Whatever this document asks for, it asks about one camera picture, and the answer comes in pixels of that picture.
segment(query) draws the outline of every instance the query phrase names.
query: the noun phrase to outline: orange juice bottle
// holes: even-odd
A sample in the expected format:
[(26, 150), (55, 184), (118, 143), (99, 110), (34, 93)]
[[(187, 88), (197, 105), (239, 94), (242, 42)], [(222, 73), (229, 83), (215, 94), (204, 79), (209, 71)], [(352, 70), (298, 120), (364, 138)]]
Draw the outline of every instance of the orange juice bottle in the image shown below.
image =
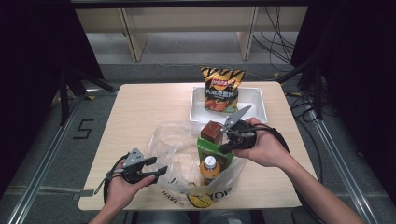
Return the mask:
[(220, 165), (213, 156), (207, 156), (200, 164), (200, 172), (204, 177), (204, 185), (208, 185), (220, 174)]

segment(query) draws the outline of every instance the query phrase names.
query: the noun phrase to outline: black curtain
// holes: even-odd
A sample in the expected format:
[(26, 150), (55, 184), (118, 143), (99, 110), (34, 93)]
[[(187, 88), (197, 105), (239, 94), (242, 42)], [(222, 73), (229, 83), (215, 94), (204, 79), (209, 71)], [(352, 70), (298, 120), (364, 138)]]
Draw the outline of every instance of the black curtain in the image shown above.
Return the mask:
[[(385, 0), (348, 0), (319, 68), (332, 101), (364, 159), (396, 204), (396, 8)], [(312, 7), (299, 34), (294, 66), (304, 62), (323, 30), (328, 10)]]
[(49, 112), (61, 71), (71, 65), (103, 75), (71, 7), (2, 1), (0, 32), (2, 197)]

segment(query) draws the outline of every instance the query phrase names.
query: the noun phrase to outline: orange snack bag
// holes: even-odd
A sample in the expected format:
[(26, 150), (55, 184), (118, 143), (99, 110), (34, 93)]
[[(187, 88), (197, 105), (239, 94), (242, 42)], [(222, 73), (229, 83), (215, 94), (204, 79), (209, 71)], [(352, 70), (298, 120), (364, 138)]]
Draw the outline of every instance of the orange snack bag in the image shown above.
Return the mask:
[(205, 109), (234, 113), (238, 111), (238, 86), (245, 71), (201, 67), (205, 77)]

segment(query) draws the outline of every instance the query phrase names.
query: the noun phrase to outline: green box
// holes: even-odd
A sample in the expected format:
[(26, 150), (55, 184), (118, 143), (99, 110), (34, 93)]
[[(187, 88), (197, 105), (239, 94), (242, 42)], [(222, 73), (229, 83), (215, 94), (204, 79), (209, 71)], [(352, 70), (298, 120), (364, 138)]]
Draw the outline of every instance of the green box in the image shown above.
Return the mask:
[(233, 154), (222, 154), (219, 151), (219, 145), (198, 137), (197, 140), (199, 161), (202, 162), (207, 156), (213, 156), (220, 164), (220, 171), (227, 169), (233, 161)]

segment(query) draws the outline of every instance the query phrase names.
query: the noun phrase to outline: white plastic bag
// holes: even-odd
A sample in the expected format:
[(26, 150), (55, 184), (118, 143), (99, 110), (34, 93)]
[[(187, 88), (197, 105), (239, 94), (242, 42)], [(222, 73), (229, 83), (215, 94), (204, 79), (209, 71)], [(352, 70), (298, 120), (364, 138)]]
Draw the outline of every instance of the white plastic bag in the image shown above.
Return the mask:
[(147, 166), (147, 171), (156, 171), (168, 166), (157, 186), (150, 188), (181, 206), (205, 208), (229, 197), (235, 191), (239, 175), (246, 159), (233, 157), (231, 165), (209, 185), (200, 186), (197, 139), (204, 124), (189, 121), (165, 122), (152, 135), (146, 149), (148, 156), (157, 157), (157, 162)]

